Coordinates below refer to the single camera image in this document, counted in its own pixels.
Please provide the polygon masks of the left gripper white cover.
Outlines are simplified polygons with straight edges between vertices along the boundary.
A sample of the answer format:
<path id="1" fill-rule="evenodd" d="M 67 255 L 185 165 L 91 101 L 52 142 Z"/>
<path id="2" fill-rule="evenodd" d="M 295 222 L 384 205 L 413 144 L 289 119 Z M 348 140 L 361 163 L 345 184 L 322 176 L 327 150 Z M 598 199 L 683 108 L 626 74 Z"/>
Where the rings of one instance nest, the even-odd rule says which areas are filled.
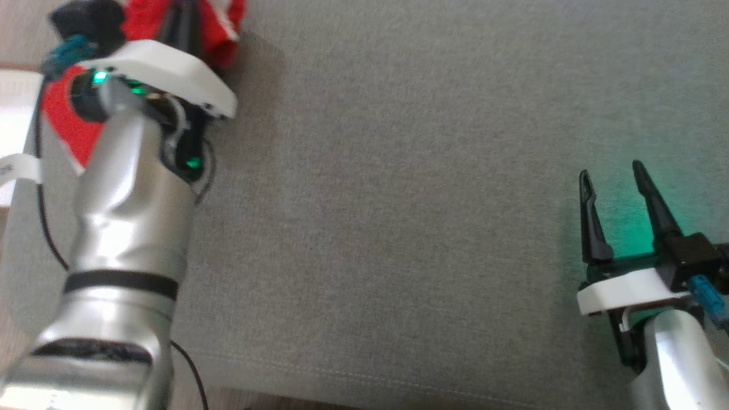
<path id="1" fill-rule="evenodd" d="M 232 118 L 237 97 L 203 60 L 198 1 L 184 1 L 184 51 L 178 42 L 181 2 L 170 1 L 161 24 L 161 42 L 136 40 L 102 58 L 80 63 L 84 72 L 71 83 L 73 111 L 102 124 L 131 107 L 162 128 L 162 161 L 187 182 L 205 172 L 205 129 Z"/>

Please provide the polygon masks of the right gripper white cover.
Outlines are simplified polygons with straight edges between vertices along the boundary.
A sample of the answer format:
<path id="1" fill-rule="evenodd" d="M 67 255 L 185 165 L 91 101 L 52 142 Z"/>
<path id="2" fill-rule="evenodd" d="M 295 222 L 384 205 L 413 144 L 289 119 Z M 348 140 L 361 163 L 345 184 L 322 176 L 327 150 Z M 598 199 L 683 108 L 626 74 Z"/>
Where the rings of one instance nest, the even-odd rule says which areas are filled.
<path id="1" fill-rule="evenodd" d="M 654 184 L 643 161 L 632 162 L 638 192 L 643 196 L 653 230 L 656 252 L 672 255 L 677 239 L 684 236 L 663 195 Z M 689 293 L 672 291 L 655 266 L 658 256 L 645 253 L 614 259 L 596 209 L 596 192 L 587 170 L 580 172 L 581 259 L 587 265 L 576 302 L 583 316 L 606 315 L 623 366 L 645 366 L 645 319 L 662 308 L 683 308 Z"/>

